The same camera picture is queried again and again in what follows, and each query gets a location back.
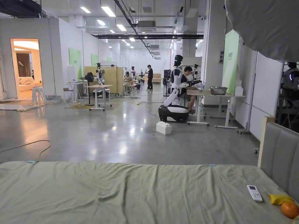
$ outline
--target black pants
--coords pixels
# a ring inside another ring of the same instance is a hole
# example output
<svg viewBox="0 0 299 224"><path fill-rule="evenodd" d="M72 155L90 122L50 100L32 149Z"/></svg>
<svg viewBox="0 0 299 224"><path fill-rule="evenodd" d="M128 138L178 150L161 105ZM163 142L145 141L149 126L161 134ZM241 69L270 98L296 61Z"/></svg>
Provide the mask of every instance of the black pants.
<svg viewBox="0 0 299 224"><path fill-rule="evenodd" d="M152 89L152 79L147 80L147 89Z"/></svg>

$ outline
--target curtain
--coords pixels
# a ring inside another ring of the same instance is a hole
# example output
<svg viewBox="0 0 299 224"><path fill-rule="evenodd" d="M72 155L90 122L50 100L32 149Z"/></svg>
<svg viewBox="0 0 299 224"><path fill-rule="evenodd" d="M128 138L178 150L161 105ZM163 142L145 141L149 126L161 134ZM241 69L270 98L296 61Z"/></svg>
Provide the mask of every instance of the curtain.
<svg viewBox="0 0 299 224"><path fill-rule="evenodd" d="M21 54L17 53L17 63L18 63L18 71L19 77L29 77L30 75L30 59L29 54Z"/></svg>

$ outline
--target green sign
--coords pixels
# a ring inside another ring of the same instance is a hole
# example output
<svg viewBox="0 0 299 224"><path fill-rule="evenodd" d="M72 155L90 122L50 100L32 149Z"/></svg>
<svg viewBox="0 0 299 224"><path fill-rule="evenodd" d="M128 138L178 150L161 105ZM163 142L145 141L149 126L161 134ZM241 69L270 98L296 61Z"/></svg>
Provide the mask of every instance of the green sign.
<svg viewBox="0 0 299 224"><path fill-rule="evenodd" d="M99 63L99 56L96 54L91 54L91 66L96 67Z"/></svg>
<svg viewBox="0 0 299 224"><path fill-rule="evenodd" d="M225 35L222 86L227 87L227 93L235 94L239 35L230 31Z"/></svg>
<svg viewBox="0 0 299 224"><path fill-rule="evenodd" d="M76 77L77 80L79 80L82 78L81 51L69 48L68 52L70 56L70 65L75 66Z"/></svg>

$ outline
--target headboard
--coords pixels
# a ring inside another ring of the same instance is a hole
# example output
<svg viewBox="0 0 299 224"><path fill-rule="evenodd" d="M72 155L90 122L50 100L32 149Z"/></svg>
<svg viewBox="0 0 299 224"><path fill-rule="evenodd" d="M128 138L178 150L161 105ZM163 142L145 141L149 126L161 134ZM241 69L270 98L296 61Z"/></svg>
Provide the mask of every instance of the headboard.
<svg viewBox="0 0 299 224"><path fill-rule="evenodd" d="M267 123L260 156L260 168L299 202L299 134Z"/></svg>

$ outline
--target metal bowl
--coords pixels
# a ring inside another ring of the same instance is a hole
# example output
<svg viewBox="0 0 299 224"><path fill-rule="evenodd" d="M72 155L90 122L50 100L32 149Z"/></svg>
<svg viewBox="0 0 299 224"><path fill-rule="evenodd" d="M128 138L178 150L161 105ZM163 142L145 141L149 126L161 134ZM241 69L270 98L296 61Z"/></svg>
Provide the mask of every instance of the metal bowl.
<svg viewBox="0 0 299 224"><path fill-rule="evenodd" d="M210 87L211 94L213 95L225 95L226 94L226 87L218 87L218 86L212 86Z"/></svg>

